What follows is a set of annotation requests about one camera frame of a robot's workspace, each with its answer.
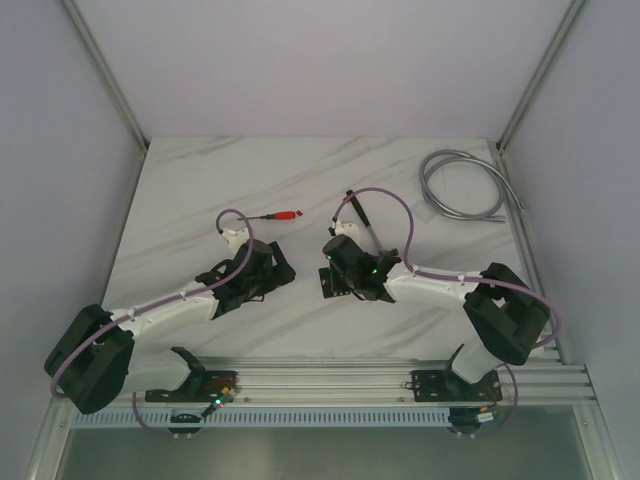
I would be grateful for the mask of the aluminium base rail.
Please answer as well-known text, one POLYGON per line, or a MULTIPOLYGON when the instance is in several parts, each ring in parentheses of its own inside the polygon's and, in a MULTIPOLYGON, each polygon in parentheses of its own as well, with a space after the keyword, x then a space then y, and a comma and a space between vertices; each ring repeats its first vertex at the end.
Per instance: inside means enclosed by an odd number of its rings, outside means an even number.
MULTIPOLYGON (((211 370, 233 370, 239 394, 232 406, 369 407, 416 405, 405 388, 414 370, 440 370, 443 361, 395 358, 224 358, 204 357, 211 370)), ((521 406, 596 403, 587 368, 557 360, 532 359, 512 369, 501 368, 499 380, 508 404, 517 384, 521 406)))

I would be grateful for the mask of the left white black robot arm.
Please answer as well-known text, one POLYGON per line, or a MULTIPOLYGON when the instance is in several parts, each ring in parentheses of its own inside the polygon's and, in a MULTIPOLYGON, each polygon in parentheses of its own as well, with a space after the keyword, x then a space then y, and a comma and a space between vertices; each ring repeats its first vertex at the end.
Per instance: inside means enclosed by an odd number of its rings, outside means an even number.
POLYGON ((295 278, 278 243, 245 242, 233 258, 197 275, 173 301, 154 301, 151 311, 84 307, 44 370, 56 391, 83 414, 138 392, 149 402, 207 402, 216 408, 234 388, 235 373, 207 370, 186 347, 175 344, 174 334, 260 302, 295 278))

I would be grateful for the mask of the right aluminium frame post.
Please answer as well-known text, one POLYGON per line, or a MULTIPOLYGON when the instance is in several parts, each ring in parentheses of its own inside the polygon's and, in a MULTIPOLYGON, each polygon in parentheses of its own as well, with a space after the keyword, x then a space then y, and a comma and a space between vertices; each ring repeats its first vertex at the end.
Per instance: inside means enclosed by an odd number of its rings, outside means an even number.
POLYGON ((514 140, 589 4, 589 0, 572 0, 569 3, 497 142, 497 150, 500 154, 505 153, 514 140))

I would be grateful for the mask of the aluminium frame post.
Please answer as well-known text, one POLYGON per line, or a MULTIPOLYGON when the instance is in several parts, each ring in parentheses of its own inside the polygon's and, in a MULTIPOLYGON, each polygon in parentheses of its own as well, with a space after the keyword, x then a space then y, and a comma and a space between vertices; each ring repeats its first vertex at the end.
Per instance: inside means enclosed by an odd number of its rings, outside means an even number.
POLYGON ((589 0, 572 0, 569 3, 497 142, 497 150, 500 154, 505 153, 514 140, 589 4, 589 0))
POLYGON ((100 82, 107 95, 117 110, 124 126, 129 131, 139 150, 146 154, 150 141, 137 120, 124 91, 121 89, 112 69, 107 62, 95 36, 91 32, 83 13, 74 0, 61 0, 59 2, 66 17, 71 23, 72 29, 77 35, 82 48, 85 50, 90 62, 96 70, 100 82))

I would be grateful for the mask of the black fuse box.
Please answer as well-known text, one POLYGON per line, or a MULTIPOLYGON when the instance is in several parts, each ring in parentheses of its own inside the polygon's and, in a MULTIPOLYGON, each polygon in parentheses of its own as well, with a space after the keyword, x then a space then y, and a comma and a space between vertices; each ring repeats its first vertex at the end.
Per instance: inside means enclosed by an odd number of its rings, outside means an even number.
POLYGON ((333 266, 320 268, 318 273, 322 295, 325 299, 352 294, 351 288, 344 282, 340 273, 333 266))

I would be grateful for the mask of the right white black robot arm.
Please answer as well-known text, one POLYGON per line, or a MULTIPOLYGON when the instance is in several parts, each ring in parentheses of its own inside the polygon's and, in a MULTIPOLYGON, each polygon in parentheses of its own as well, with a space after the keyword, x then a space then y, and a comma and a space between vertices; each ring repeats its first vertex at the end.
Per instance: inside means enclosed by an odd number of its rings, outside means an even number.
POLYGON ((398 255, 372 255, 347 235, 333 237, 320 270, 323 295, 360 301, 426 303, 466 315, 474 337, 461 344, 436 384, 454 401, 478 398, 490 375, 505 364, 523 365, 550 319, 549 308, 507 266, 492 263, 470 275, 410 271, 398 255))

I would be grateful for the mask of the left aluminium frame post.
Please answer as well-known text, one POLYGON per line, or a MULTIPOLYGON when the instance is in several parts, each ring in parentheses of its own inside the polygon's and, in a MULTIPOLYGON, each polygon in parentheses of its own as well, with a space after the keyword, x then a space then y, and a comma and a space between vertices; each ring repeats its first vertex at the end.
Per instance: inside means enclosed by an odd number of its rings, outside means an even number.
POLYGON ((91 32, 83 13, 74 0, 61 0, 59 2, 66 17, 71 23, 72 29, 77 35, 82 48, 85 50, 90 62, 96 70, 100 82, 107 95, 117 110, 124 126, 129 131, 139 150, 146 154, 150 141, 137 120, 124 91, 121 89, 112 69, 107 62, 95 36, 91 32))

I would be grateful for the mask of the black mounting plate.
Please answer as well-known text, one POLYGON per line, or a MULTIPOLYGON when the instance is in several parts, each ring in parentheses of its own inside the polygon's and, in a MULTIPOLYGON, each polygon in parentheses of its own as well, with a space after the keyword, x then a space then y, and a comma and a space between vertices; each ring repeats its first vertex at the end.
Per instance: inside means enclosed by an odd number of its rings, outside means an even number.
POLYGON ((503 399, 501 383, 495 370, 474 384, 445 370, 414 370, 404 388, 411 391, 416 402, 490 402, 503 399))
POLYGON ((238 383, 233 370, 205 371, 199 377, 190 374, 175 390, 149 390, 144 399, 149 403, 210 403, 229 393, 238 383))

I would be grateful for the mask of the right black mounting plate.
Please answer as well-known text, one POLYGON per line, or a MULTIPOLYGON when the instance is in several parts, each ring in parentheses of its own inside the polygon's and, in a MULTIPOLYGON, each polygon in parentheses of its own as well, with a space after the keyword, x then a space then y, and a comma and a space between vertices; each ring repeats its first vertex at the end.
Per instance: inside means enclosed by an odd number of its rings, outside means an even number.
POLYGON ((445 370, 414 370, 404 388, 411 391, 416 402, 490 402, 503 399, 501 383, 495 370, 474 384, 445 370))

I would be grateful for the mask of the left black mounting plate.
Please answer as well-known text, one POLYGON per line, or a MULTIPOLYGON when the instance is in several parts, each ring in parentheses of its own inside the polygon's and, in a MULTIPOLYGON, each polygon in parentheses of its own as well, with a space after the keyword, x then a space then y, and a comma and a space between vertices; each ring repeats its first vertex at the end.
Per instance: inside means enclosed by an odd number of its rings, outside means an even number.
POLYGON ((199 377, 190 374, 175 390, 149 390, 144 399, 149 403, 210 403, 229 393, 238 383, 233 370, 205 371, 199 377))

